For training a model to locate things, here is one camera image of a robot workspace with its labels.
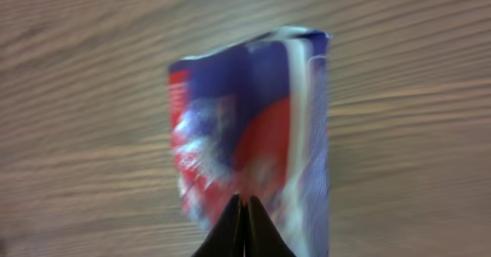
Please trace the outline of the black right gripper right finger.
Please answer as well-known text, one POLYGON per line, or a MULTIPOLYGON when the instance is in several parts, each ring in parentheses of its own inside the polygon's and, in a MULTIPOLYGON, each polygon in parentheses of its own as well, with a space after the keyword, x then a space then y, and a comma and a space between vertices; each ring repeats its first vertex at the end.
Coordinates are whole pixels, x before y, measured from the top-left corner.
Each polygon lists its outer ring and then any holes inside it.
POLYGON ((257 196, 249 198, 245 218, 245 257, 295 257, 257 196))

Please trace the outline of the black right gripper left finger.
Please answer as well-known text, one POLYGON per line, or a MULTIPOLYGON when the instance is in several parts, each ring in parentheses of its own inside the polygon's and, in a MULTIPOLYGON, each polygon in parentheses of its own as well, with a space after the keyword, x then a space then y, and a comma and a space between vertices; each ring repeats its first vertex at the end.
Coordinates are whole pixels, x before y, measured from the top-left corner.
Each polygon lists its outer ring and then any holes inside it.
POLYGON ((192 257, 243 257, 242 199, 231 197, 218 221, 192 257))

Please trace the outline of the red purple snack pack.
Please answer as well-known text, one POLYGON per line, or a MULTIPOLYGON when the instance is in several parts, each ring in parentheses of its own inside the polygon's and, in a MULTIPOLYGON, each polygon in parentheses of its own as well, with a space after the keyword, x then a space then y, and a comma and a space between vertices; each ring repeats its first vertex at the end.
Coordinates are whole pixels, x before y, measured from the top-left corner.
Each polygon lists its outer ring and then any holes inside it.
POLYGON ((171 144, 185 214, 212 230, 257 196, 295 256, 329 253, 330 37, 286 26, 169 67, 171 144))

